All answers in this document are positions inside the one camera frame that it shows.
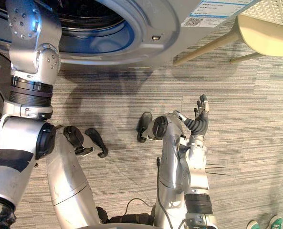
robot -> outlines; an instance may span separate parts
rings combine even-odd
[[[11,91],[0,120],[0,228],[15,222],[14,211],[28,184],[36,161],[47,157],[52,204],[61,228],[164,228],[217,229],[205,172],[204,135],[209,104],[205,95],[195,108],[195,120],[174,111],[152,120],[144,113],[137,140],[163,141],[157,158],[157,201],[148,225],[109,223],[97,208],[77,156],[90,153],[105,157],[108,149],[93,128],[81,133],[74,126],[53,126],[53,84],[60,69],[59,40],[62,30],[52,9],[40,1],[8,0]],[[180,122],[191,131],[184,136]],[[133,216],[141,222],[140,215]]]

gray carpet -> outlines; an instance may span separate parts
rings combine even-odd
[[[222,36],[231,26],[227,23],[186,51]],[[101,133],[108,157],[90,155],[79,161],[96,204],[110,217],[122,215],[134,197],[155,203],[156,157],[162,144],[136,141],[141,114],[151,111],[157,117],[178,109],[192,116],[202,93],[210,102],[208,162],[227,166],[214,172],[231,175],[208,174],[220,228],[244,229],[255,219],[263,229],[273,215],[283,217],[283,58],[228,63],[249,53],[246,45],[232,43],[180,67],[169,61],[151,75],[60,72],[51,122],[82,130],[94,127]],[[150,210],[134,201],[128,212]],[[16,215],[13,229],[59,228],[45,159],[34,169]]]

chair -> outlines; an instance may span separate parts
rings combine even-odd
[[[283,56],[283,25],[238,15],[229,33],[175,61],[174,65],[179,66],[188,60],[235,41],[246,43],[255,53],[231,59],[230,63],[237,63],[264,55]]]

green shoe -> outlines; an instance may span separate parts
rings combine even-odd
[[[281,229],[282,223],[283,223],[283,218],[276,215],[271,219],[270,224],[266,229]]]
[[[248,223],[246,229],[260,229],[260,227],[259,227],[259,224],[257,223],[257,221],[253,220],[253,221]]]

qr code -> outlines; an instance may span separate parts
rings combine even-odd
[[[187,18],[181,26],[183,27],[197,27],[204,19],[203,18]]]

